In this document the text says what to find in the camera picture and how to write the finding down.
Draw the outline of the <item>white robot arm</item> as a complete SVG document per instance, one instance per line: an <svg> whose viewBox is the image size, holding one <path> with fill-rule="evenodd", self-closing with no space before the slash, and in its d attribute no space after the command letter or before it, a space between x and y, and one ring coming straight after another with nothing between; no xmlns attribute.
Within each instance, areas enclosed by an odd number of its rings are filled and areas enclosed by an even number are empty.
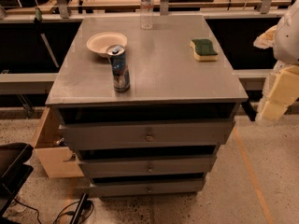
<svg viewBox="0 0 299 224"><path fill-rule="evenodd" d="M258 36L253 46L272 48L277 60L263 85L263 98L258 104L255 119L274 122L299 98L299 0L277 25Z"/></svg>

